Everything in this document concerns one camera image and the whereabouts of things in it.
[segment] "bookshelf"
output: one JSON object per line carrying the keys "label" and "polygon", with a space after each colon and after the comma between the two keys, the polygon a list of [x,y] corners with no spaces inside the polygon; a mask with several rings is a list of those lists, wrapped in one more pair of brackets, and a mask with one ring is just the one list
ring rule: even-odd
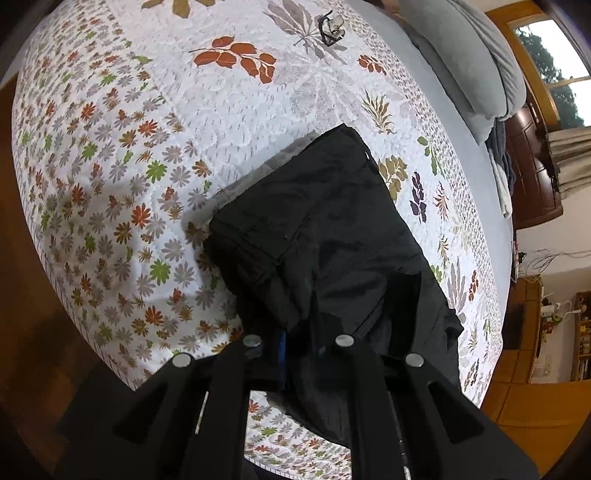
{"label": "bookshelf", "polygon": [[[577,292],[575,310],[591,309],[591,290]],[[591,380],[591,312],[576,314],[574,322],[573,369],[570,381]]]}

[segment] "electrical cable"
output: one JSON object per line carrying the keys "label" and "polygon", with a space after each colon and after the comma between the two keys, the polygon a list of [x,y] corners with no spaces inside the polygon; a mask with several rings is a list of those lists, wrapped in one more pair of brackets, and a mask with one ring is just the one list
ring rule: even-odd
{"label": "electrical cable", "polygon": [[[528,265],[525,268],[525,275],[527,277],[533,276],[534,277],[533,281],[540,281],[542,273],[545,272],[546,269],[550,266],[550,264],[558,257],[568,257],[568,258],[574,258],[577,260],[580,260],[582,258],[591,257],[591,249],[581,250],[578,252],[558,252],[558,253],[552,254],[550,252],[550,250],[548,250],[547,248],[543,248],[540,250],[535,250],[533,252],[530,252],[530,254],[536,254],[536,253],[546,253],[546,254],[543,255],[542,257],[534,258],[533,260],[531,260],[528,263]],[[535,274],[530,274],[530,268],[533,268],[535,270]]]}

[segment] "floral bedspread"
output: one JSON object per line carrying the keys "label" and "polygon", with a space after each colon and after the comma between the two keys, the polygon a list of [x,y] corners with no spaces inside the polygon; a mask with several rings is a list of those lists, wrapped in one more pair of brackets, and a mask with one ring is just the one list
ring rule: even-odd
{"label": "floral bedspread", "polygon": [[[326,47],[334,10],[344,39]],[[469,186],[404,65],[343,0],[67,0],[37,28],[12,115],[40,259],[82,335],[130,387],[175,352],[240,337],[202,250],[220,205],[346,123],[465,332],[480,404],[501,350],[496,288]],[[350,477],[349,452],[252,393],[245,455],[291,478]]]}

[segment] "wall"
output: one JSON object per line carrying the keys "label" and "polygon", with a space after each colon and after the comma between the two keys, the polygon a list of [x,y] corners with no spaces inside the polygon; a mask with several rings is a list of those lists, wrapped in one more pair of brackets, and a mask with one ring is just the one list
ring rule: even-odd
{"label": "wall", "polygon": [[[562,201],[564,214],[555,220],[517,232],[519,251],[527,253],[520,274],[532,260],[538,258],[539,249],[548,249],[551,253],[576,252],[591,248],[591,187],[574,194]],[[559,257],[545,270],[552,275],[579,268],[591,267],[591,256],[583,259]]]}
{"label": "wall", "polygon": [[480,8],[483,12],[504,7],[505,5],[517,3],[519,0],[466,0],[466,3]]}
{"label": "wall", "polygon": [[[591,290],[591,267],[579,268],[554,275],[543,275],[544,295],[552,293],[550,300],[553,303],[560,302],[563,307],[560,315],[574,308],[576,292]],[[565,303],[573,302],[573,307]],[[574,316],[568,315],[565,320],[547,335],[547,342],[542,344],[540,350],[539,366],[543,367],[546,355],[551,355],[552,366],[547,377],[534,378],[534,383],[557,383],[570,381],[570,373],[573,365],[574,349]]]}

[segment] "purple leaf print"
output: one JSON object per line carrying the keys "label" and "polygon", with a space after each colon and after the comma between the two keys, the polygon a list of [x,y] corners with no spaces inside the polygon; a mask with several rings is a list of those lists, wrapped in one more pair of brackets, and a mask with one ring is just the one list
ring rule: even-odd
{"label": "purple leaf print", "polygon": [[424,202],[425,192],[421,184],[421,176],[416,171],[413,175],[413,199],[410,200],[410,208],[413,215],[419,217],[422,222],[427,222],[427,204]]}

